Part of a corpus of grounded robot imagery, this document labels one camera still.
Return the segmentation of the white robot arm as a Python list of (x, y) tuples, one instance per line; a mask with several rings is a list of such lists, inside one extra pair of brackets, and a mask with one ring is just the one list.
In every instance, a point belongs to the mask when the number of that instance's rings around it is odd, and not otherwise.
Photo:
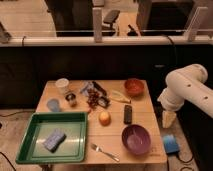
[(163, 107), (162, 126), (169, 128), (175, 121), (176, 112), (189, 101), (213, 118), (213, 90), (205, 85), (208, 72), (201, 64), (191, 64), (169, 72), (166, 88), (157, 101)]

